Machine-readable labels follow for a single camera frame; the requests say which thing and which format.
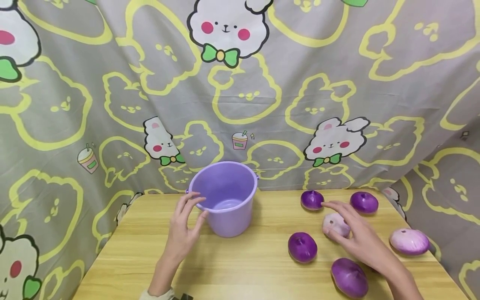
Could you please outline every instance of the bucket handle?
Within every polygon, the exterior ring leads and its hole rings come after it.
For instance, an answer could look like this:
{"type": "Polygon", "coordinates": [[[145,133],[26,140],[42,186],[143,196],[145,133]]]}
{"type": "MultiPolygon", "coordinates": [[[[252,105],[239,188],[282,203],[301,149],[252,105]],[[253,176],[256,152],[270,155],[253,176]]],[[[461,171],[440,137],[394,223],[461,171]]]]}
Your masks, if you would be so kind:
{"type": "MultiPolygon", "coordinates": [[[[258,175],[257,175],[257,180],[260,180],[260,176],[258,176],[258,175]]],[[[186,190],[185,190],[185,194],[188,194],[188,192],[189,192],[189,190],[186,189],[186,190]]]]}

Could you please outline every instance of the sleeve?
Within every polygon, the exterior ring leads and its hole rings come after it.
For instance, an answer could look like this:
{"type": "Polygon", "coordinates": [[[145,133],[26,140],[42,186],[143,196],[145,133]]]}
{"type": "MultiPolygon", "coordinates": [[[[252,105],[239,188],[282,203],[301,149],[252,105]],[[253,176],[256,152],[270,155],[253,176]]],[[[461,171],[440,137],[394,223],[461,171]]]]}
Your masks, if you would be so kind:
{"type": "Polygon", "coordinates": [[[159,297],[150,296],[147,290],[145,290],[140,296],[140,300],[173,300],[174,298],[175,294],[173,293],[172,289],[159,297]]]}

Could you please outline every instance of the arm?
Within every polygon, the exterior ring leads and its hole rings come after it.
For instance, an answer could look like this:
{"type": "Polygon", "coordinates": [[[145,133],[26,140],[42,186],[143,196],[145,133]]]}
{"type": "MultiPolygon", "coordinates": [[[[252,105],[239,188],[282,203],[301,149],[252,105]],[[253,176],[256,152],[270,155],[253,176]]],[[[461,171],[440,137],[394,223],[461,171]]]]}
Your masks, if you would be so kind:
{"type": "Polygon", "coordinates": [[[391,273],[383,274],[394,300],[423,300],[415,279],[402,263],[391,273]]]}
{"type": "Polygon", "coordinates": [[[208,215],[207,211],[198,216],[195,227],[189,229],[187,221],[193,207],[205,200],[195,198],[199,193],[191,192],[180,198],[175,212],[170,220],[167,244],[165,250],[155,265],[155,272],[148,290],[144,291],[140,300],[174,300],[171,288],[173,277],[180,263],[185,259],[193,245],[200,237],[200,229],[208,215]]]}
{"type": "Polygon", "coordinates": [[[179,266],[180,262],[164,253],[156,263],[152,282],[148,288],[148,294],[153,297],[160,297],[167,294],[171,290],[173,277],[179,266]]]}
{"type": "Polygon", "coordinates": [[[324,233],[355,258],[382,274],[394,300],[423,300],[410,271],[351,205],[339,201],[325,202],[322,205],[337,211],[351,227],[353,235],[346,239],[329,228],[324,228],[324,233]]]}

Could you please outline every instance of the green bow tie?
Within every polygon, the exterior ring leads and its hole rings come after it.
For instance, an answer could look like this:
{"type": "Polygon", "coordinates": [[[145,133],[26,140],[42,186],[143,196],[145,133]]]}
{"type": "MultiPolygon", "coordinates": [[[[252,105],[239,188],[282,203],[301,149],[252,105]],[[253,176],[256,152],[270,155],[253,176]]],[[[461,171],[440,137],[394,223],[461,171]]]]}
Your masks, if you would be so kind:
{"type": "Polygon", "coordinates": [[[236,68],[239,64],[240,51],[238,49],[230,49],[227,51],[217,50],[210,44],[204,45],[202,52],[202,60],[204,62],[213,62],[214,60],[222,61],[229,68],[236,68]]]}
{"type": "Polygon", "coordinates": [[[364,7],[368,0],[342,0],[343,3],[355,7],[364,7]]]}
{"type": "Polygon", "coordinates": [[[42,281],[40,279],[30,275],[27,276],[24,282],[23,298],[25,300],[31,300],[35,298],[35,296],[40,291],[41,286],[42,286],[42,281]]]}
{"type": "Polygon", "coordinates": [[[15,62],[9,57],[0,58],[0,81],[17,82],[22,78],[15,62]]]}
{"type": "Polygon", "coordinates": [[[160,156],[160,164],[162,166],[168,166],[169,164],[174,162],[179,162],[181,164],[184,164],[185,159],[183,159],[183,156],[180,153],[178,153],[175,156],[160,156]]]}
{"type": "Polygon", "coordinates": [[[341,159],[342,159],[342,154],[341,153],[337,153],[335,155],[332,155],[330,157],[325,157],[325,158],[319,157],[319,158],[315,159],[315,162],[313,163],[313,166],[318,167],[318,166],[321,166],[323,164],[328,164],[328,163],[331,163],[332,165],[336,165],[340,162],[341,159]]]}

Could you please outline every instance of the bucket rim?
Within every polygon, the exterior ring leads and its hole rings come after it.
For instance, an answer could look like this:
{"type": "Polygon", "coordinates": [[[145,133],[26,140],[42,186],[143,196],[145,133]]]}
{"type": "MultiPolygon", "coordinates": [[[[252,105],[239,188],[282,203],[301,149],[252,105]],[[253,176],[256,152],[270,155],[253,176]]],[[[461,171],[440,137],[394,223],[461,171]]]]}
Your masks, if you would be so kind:
{"type": "Polygon", "coordinates": [[[257,174],[255,174],[255,172],[252,169],[250,169],[249,167],[247,167],[245,164],[239,163],[239,162],[236,162],[236,161],[219,161],[219,162],[216,162],[216,163],[213,163],[211,165],[206,166],[205,168],[201,169],[197,174],[195,174],[195,176],[192,178],[192,181],[190,181],[189,191],[192,191],[192,186],[193,186],[193,183],[195,182],[197,176],[199,176],[206,169],[208,169],[212,166],[221,165],[221,164],[234,164],[234,165],[242,166],[243,168],[247,169],[253,177],[253,188],[252,188],[252,191],[250,192],[250,195],[247,197],[248,200],[245,199],[244,201],[242,201],[242,203],[240,203],[239,205],[234,206],[234,207],[224,208],[224,209],[212,209],[212,208],[204,207],[200,203],[198,203],[196,205],[198,209],[200,209],[202,211],[207,210],[209,213],[212,213],[212,214],[227,213],[227,212],[234,211],[234,210],[246,205],[247,202],[250,201],[253,198],[253,195],[255,195],[255,193],[257,191],[257,186],[258,186],[257,174]]]}

